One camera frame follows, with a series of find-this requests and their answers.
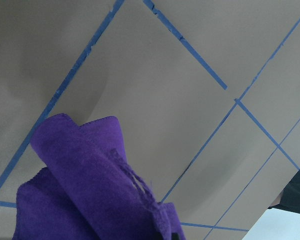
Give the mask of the person in black shirt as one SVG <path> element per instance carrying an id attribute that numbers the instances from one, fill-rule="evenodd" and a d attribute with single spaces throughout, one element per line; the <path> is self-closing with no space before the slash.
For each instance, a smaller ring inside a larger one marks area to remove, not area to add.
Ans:
<path id="1" fill-rule="evenodd" d="M 289 181 L 268 209 L 278 209 L 300 214 L 300 170 Z"/>

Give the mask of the purple microfibre towel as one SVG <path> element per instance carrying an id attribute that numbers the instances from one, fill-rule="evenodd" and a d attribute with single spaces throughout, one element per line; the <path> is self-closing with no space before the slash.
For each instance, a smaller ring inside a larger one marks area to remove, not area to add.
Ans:
<path id="1" fill-rule="evenodd" d="M 173 203 L 129 166 L 115 116 L 76 124 L 60 113 L 30 144 L 44 162 L 16 194 L 15 240 L 183 240 Z"/>

